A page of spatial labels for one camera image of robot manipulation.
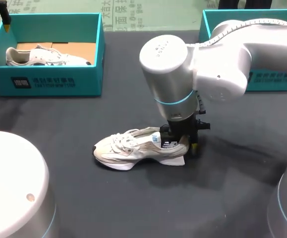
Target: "shoe logo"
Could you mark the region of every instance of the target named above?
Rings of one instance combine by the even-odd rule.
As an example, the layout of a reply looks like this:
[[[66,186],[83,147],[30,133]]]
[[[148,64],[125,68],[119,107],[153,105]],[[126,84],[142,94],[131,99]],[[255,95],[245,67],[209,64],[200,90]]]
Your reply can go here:
[[[178,142],[177,141],[165,141],[162,148],[173,148],[175,146],[177,146]]]
[[[156,135],[152,135],[152,141],[153,142],[158,142],[158,137]]]

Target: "shoe sole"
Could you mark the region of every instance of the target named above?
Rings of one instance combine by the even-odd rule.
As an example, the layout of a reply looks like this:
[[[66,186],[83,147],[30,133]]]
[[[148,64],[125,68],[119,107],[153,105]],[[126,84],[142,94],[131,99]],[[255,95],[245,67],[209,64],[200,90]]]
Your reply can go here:
[[[123,170],[123,171],[131,170],[132,167],[135,166],[136,163],[138,163],[141,160],[144,160],[144,159],[140,159],[140,160],[126,163],[126,164],[111,164],[111,163],[100,161],[96,157],[95,157],[95,159],[98,162],[100,162],[101,164],[103,164],[109,168],[112,168],[114,170]],[[183,166],[183,165],[185,165],[185,161],[184,161],[183,156],[176,157],[176,158],[160,158],[160,159],[154,159],[154,160],[159,162],[162,165],[170,165],[170,166]]]

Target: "yellow sensor tip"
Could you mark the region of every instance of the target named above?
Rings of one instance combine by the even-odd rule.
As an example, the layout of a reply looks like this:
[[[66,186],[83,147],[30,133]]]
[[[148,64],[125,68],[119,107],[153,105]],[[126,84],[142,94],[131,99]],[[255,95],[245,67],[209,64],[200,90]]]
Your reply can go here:
[[[4,26],[4,30],[6,31],[6,33],[8,33],[10,29],[10,25],[3,25],[3,26]]]

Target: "box logo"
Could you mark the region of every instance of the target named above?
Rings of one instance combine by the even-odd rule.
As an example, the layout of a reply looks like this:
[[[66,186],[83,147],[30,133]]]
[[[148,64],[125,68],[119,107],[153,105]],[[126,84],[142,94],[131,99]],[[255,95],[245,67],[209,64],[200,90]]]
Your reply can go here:
[[[11,77],[15,88],[31,88],[27,77]]]

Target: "shoe heel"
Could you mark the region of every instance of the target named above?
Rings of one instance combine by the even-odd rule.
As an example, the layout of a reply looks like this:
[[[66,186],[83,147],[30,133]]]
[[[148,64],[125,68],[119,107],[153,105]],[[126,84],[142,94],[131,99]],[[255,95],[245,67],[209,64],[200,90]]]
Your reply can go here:
[[[176,157],[176,158],[161,158],[161,159],[158,159],[157,161],[163,165],[171,165],[171,166],[185,165],[183,156]]]

